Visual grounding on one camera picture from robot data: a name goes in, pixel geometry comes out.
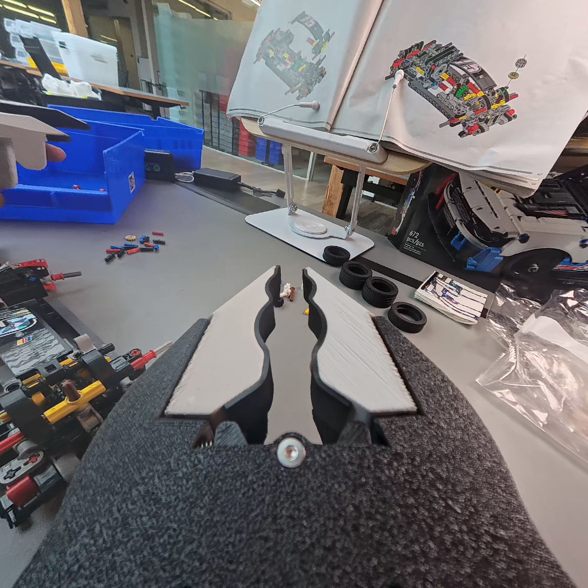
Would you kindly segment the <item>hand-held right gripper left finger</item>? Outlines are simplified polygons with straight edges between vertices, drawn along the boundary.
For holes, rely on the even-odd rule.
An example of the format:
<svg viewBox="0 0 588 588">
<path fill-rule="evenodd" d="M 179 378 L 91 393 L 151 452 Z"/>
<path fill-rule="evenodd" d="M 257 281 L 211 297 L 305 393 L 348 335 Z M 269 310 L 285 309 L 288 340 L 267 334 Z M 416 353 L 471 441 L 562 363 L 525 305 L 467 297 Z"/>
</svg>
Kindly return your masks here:
<svg viewBox="0 0 588 588">
<path fill-rule="evenodd" d="M 206 321 L 165 406 L 166 419 L 199 420 L 215 437 L 223 422 L 236 423 L 246 443 L 268 434 L 273 376 L 267 340 L 273 332 L 281 266 L 265 273 L 219 307 Z"/>
</svg>

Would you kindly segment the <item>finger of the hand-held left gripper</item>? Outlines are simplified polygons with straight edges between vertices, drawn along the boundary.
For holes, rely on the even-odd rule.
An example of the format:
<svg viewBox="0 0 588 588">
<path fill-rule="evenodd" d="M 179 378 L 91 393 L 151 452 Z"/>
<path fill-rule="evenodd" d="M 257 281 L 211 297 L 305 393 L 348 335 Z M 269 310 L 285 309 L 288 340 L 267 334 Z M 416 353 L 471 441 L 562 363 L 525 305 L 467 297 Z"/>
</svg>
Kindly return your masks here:
<svg viewBox="0 0 588 588">
<path fill-rule="evenodd" d="M 40 171 L 47 165 L 47 141 L 68 141 L 69 136 L 31 116 L 1 114 L 1 189 L 18 183 L 17 165 Z"/>
<path fill-rule="evenodd" d="M 89 130 L 90 126 L 69 114 L 57 109 L 39 105 L 25 104 L 11 100 L 1 99 L 1 112 L 4 114 L 26 115 L 35 118 L 53 128 L 67 128 L 76 130 Z"/>
</svg>

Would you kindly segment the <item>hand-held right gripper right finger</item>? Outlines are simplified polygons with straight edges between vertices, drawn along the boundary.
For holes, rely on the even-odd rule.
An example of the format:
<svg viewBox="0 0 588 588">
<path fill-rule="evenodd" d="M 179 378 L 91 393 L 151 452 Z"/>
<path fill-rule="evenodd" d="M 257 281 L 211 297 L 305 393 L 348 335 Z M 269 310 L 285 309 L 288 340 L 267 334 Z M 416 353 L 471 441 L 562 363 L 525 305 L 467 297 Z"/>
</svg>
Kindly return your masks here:
<svg viewBox="0 0 588 588">
<path fill-rule="evenodd" d="M 311 401 L 321 442 L 378 443 L 376 420 L 417 415 L 417 401 L 376 316 L 310 267 L 303 294 L 316 337 Z"/>
</svg>

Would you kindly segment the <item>toy brick car chassis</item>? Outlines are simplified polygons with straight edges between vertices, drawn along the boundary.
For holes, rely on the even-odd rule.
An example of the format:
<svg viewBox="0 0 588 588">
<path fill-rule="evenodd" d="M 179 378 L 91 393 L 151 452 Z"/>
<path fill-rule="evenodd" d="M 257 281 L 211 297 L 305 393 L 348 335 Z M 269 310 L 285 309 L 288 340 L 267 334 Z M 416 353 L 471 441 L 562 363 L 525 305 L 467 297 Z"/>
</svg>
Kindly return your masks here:
<svg viewBox="0 0 588 588">
<path fill-rule="evenodd" d="M 73 351 L 14 376 L 1 368 L 1 518 L 23 525 L 71 481 L 89 444 L 129 385 L 169 343 L 117 355 L 95 345 L 47 302 L 55 282 L 44 259 L 1 264 L 1 309 L 38 311 Z"/>
</svg>

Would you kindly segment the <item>toy instruction booklet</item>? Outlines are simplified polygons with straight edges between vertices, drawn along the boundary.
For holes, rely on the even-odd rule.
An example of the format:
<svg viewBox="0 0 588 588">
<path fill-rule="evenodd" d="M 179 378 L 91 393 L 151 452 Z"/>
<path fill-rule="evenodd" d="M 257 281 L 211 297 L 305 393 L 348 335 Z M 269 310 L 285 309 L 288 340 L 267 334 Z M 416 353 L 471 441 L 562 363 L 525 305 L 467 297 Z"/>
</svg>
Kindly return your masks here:
<svg viewBox="0 0 588 588">
<path fill-rule="evenodd" d="M 229 116 L 380 143 L 517 195 L 587 114 L 587 1 L 263 1 Z"/>
</svg>

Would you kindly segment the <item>grey desk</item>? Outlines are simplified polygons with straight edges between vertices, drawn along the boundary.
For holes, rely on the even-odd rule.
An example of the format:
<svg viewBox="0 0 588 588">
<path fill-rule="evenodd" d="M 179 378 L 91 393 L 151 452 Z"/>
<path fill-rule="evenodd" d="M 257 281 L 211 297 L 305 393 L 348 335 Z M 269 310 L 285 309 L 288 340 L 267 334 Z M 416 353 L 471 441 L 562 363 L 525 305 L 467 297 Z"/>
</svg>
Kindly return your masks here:
<svg viewBox="0 0 588 588">
<path fill-rule="evenodd" d="M 163 232 L 158 253 L 104 263 L 126 235 Z M 177 340 L 276 264 L 297 288 L 310 266 L 342 289 L 338 272 L 246 224 L 245 215 L 181 187 L 146 182 L 117 224 L 1 221 L 1 259 L 45 258 L 58 283 L 51 303 L 93 341 L 117 350 Z M 578 587 L 587 587 L 587 468 L 476 382 L 502 354 L 485 322 L 460 325 L 425 308 L 428 324 L 408 338 L 467 397 L 492 434 L 526 508 Z"/>
</svg>

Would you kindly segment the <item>background wooden office desk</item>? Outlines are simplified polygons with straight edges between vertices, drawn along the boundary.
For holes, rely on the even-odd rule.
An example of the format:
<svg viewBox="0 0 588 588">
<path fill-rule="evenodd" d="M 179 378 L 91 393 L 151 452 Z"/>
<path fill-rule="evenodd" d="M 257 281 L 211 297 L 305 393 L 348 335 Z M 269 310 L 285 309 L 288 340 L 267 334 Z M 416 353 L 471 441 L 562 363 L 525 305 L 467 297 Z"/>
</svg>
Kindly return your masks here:
<svg viewBox="0 0 588 588">
<path fill-rule="evenodd" d="M 7 60 L 1 60 L 1 65 L 5 67 L 14 67 L 20 70 L 26 71 L 30 75 L 42 77 L 43 73 L 37 68 L 31 68 L 18 62 L 12 62 Z M 152 108 L 152 113 L 155 117 L 162 116 L 160 110 L 162 108 L 180 107 L 182 110 L 189 106 L 189 102 L 180 99 L 173 99 L 166 96 L 160 96 L 149 92 L 142 92 L 140 90 L 119 87 L 119 86 L 108 86 L 97 84 L 94 82 L 89 83 L 93 89 L 99 89 L 101 92 L 107 93 L 107 95 L 123 96 L 127 99 L 136 99 L 143 104 L 149 105 Z"/>
</svg>

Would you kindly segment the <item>white storage box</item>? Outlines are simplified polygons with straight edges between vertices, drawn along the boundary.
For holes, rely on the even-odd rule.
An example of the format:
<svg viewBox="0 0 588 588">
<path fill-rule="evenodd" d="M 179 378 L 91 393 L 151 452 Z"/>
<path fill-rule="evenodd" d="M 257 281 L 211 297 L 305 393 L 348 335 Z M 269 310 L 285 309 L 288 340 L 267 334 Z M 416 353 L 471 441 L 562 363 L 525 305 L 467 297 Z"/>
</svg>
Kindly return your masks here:
<svg viewBox="0 0 588 588">
<path fill-rule="evenodd" d="M 118 87 L 116 47 L 61 31 L 53 31 L 52 36 L 69 77 L 92 84 Z"/>
</svg>

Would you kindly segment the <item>toy sticker sheet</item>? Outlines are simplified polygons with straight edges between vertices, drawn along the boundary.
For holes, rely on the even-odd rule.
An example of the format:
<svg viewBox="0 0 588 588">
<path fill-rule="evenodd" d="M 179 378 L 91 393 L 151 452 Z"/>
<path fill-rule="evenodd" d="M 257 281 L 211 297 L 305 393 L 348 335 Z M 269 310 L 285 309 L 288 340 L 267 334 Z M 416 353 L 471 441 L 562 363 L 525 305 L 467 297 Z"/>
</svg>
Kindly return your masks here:
<svg viewBox="0 0 588 588">
<path fill-rule="evenodd" d="M 477 325 L 488 295 L 433 272 L 414 293 L 414 298 L 464 325 Z"/>
</svg>

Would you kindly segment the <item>black device with green lights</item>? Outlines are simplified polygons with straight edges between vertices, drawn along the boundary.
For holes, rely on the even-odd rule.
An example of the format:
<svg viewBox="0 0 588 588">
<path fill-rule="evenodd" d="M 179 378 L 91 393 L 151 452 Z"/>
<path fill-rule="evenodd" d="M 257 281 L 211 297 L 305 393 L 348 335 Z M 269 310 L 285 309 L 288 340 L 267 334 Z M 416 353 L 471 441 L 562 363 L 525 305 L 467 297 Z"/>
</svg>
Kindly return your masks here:
<svg viewBox="0 0 588 588">
<path fill-rule="evenodd" d="M 175 161 L 172 152 L 144 150 L 145 179 L 173 183 L 176 181 Z"/>
</svg>

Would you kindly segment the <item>pile of small connector pins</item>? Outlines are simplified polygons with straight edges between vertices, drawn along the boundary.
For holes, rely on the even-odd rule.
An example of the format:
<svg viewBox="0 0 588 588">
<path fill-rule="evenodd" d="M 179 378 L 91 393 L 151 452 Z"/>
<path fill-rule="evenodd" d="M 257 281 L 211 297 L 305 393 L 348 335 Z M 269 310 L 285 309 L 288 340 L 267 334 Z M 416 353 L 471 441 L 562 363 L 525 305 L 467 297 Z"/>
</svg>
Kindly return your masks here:
<svg viewBox="0 0 588 588">
<path fill-rule="evenodd" d="M 125 245 L 125 239 L 122 243 L 111 245 L 105 250 L 104 263 L 112 263 L 116 259 L 122 259 L 125 256 L 136 254 L 158 253 L 166 245 L 163 232 L 153 231 L 151 234 L 136 236 L 134 247 Z"/>
</svg>

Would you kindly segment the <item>white metal book stand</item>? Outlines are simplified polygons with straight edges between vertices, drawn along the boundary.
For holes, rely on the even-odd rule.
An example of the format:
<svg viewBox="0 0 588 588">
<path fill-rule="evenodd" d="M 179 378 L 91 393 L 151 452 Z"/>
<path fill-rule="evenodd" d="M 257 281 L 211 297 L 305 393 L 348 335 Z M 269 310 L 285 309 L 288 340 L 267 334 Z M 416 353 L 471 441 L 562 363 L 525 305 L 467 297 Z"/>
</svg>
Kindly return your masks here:
<svg viewBox="0 0 588 588">
<path fill-rule="evenodd" d="M 277 117 L 275 113 L 264 114 L 256 122 L 247 117 L 243 117 L 242 121 L 246 129 L 255 136 L 282 143 L 286 177 L 286 206 L 249 215 L 246 222 L 321 261 L 324 260 L 323 250 L 327 246 L 342 246 L 352 259 L 374 246 L 372 239 L 356 231 L 359 203 L 367 172 L 409 175 L 429 165 L 428 161 L 411 155 L 389 152 L 372 140 L 300 126 Z M 321 220 L 297 207 L 293 190 L 293 146 L 357 167 L 356 195 L 349 224 L 341 226 L 332 221 Z"/>
</svg>

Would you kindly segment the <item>black toy set box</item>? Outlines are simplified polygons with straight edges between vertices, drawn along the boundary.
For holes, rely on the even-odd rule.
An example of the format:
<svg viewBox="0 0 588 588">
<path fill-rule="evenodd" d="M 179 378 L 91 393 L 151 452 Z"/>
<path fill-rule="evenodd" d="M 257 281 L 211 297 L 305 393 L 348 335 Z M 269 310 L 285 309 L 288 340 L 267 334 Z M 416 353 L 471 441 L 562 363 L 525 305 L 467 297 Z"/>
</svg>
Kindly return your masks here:
<svg viewBox="0 0 588 588">
<path fill-rule="evenodd" d="M 410 176 L 388 239 L 489 292 L 503 281 L 542 296 L 587 289 L 587 166 L 521 197 L 430 165 Z"/>
</svg>

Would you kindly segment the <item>clear plastic bag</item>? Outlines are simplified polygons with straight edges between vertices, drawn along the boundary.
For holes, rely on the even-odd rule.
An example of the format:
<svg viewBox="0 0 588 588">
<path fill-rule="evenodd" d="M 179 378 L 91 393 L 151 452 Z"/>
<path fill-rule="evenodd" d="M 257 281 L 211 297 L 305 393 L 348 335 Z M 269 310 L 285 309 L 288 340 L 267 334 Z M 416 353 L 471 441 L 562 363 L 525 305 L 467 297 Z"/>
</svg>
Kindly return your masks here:
<svg viewBox="0 0 588 588">
<path fill-rule="evenodd" d="M 504 352 L 477 383 L 587 464 L 587 289 L 503 281 L 486 320 Z"/>
</svg>

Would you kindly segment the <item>black power adapter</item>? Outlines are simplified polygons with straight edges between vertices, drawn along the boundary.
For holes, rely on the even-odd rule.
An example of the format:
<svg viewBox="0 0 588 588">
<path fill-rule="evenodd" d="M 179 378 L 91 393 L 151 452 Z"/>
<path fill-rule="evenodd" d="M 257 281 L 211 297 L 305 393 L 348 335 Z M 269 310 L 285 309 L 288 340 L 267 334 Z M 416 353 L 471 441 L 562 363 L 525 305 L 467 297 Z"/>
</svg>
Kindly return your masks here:
<svg viewBox="0 0 588 588">
<path fill-rule="evenodd" d="M 194 184 L 224 192 L 237 192 L 241 188 L 241 176 L 236 173 L 201 168 L 192 172 Z"/>
</svg>

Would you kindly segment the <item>stack of red blue bins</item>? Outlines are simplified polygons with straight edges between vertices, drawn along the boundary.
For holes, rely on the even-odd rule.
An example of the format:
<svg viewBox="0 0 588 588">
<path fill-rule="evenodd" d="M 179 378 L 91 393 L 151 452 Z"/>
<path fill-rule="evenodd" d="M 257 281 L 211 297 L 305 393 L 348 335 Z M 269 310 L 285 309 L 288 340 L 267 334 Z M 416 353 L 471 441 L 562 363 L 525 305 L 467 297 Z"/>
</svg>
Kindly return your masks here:
<svg viewBox="0 0 588 588">
<path fill-rule="evenodd" d="M 252 135 L 236 118 L 231 119 L 231 124 L 232 155 L 254 158 L 259 163 L 269 166 L 283 165 L 281 143 Z"/>
</svg>

